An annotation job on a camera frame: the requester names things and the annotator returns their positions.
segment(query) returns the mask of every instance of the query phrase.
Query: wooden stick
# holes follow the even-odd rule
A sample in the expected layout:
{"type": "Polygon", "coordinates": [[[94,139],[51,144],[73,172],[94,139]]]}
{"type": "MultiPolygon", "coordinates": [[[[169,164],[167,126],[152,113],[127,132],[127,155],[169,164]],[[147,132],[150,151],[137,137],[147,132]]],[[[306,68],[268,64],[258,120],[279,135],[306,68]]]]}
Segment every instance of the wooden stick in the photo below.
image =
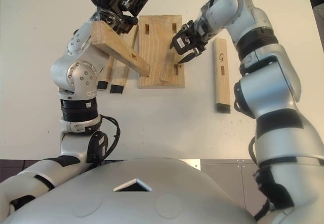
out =
{"type": "Polygon", "coordinates": [[[104,21],[94,21],[91,31],[92,44],[113,56],[143,76],[148,76],[149,65],[104,21]]]}
{"type": "MultiPolygon", "coordinates": [[[[123,34],[123,40],[132,48],[134,48],[135,45],[137,31],[138,31],[138,25],[134,26],[129,33],[123,34]]],[[[113,70],[113,75],[111,79],[111,87],[110,87],[111,94],[123,93],[129,71],[130,68],[128,66],[116,60],[116,65],[113,70]]]]}
{"type": "Polygon", "coordinates": [[[229,114],[231,109],[226,40],[214,40],[216,110],[229,114]]]}
{"type": "Polygon", "coordinates": [[[100,74],[98,76],[98,90],[106,90],[108,87],[108,83],[110,82],[111,78],[111,72],[114,64],[114,57],[110,56],[106,66],[103,68],[102,71],[100,71],[100,74]]]}

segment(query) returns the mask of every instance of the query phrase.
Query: rectangular hole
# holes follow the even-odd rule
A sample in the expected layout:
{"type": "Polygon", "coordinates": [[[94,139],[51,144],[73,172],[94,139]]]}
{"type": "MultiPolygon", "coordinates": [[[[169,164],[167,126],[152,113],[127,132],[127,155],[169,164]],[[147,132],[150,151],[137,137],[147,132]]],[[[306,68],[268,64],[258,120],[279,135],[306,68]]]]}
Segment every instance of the rectangular hole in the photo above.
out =
{"type": "Polygon", "coordinates": [[[221,74],[224,76],[225,75],[225,68],[224,66],[221,66],[221,74]]]}
{"type": "Polygon", "coordinates": [[[179,69],[178,69],[178,65],[174,64],[173,65],[173,75],[174,76],[178,76],[179,75],[179,69]]]}
{"type": "Polygon", "coordinates": [[[143,181],[135,178],[115,187],[114,192],[151,192],[152,188],[143,181]]]}
{"type": "Polygon", "coordinates": [[[177,23],[172,23],[172,32],[177,34],[177,23]]]}
{"type": "Polygon", "coordinates": [[[135,60],[137,60],[137,57],[135,54],[132,53],[132,58],[134,58],[135,60]]]}
{"type": "Polygon", "coordinates": [[[145,34],[149,35],[149,26],[148,26],[148,24],[145,24],[145,34]]]}

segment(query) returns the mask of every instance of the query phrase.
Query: dark floor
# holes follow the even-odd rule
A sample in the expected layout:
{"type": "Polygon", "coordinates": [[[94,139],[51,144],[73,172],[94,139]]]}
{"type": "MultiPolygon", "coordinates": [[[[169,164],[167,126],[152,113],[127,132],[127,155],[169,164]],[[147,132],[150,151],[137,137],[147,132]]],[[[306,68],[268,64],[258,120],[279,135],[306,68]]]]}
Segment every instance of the dark floor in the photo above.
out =
{"type": "MultiPolygon", "coordinates": [[[[0,160],[0,182],[31,166],[34,160],[0,160]]],[[[256,214],[266,198],[253,178],[257,166],[251,160],[201,160],[201,171],[251,214],[256,214]]]]}

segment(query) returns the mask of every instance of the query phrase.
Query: wooden block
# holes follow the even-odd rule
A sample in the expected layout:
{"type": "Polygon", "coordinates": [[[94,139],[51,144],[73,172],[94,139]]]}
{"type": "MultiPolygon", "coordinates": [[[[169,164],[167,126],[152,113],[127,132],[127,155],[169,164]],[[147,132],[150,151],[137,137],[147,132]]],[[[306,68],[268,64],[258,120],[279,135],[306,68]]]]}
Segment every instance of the wooden block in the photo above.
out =
{"type": "Polygon", "coordinates": [[[110,56],[105,67],[100,71],[98,76],[98,90],[106,90],[110,82],[111,72],[114,64],[114,57],[110,56]]]}
{"type": "Polygon", "coordinates": [[[216,110],[220,113],[230,113],[229,76],[226,40],[215,38],[214,40],[215,62],[215,88],[216,110]]]}
{"type": "MultiPolygon", "coordinates": [[[[181,29],[181,15],[140,16],[139,54],[149,63],[148,77],[139,75],[139,88],[184,88],[184,65],[175,62],[168,76],[163,75],[172,37],[181,29]]],[[[174,59],[180,61],[181,55],[174,59]]]]}
{"type": "MultiPolygon", "coordinates": [[[[134,26],[129,33],[123,34],[123,40],[132,48],[134,48],[135,45],[137,31],[138,31],[138,25],[134,26]]],[[[130,68],[127,65],[116,60],[116,65],[113,70],[113,75],[111,79],[111,87],[110,87],[111,94],[123,93],[129,71],[130,68]]]]}
{"type": "Polygon", "coordinates": [[[104,21],[94,21],[91,31],[92,44],[129,66],[139,74],[148,76],[149,65],[104,21]]]}

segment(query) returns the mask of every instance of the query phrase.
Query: handwritten number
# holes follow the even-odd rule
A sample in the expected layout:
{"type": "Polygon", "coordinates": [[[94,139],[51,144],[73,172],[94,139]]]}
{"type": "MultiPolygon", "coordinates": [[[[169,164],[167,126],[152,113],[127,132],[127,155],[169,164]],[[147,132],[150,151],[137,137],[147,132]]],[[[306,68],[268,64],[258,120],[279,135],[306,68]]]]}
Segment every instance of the handwritten number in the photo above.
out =
{"type": "Polygon", "coordinates": [[[221,54],[219,55],[219,60],[221,60],[221,62],[223,62],[223,59],[224,59],[224,54],[221,53],[221,54]]]}

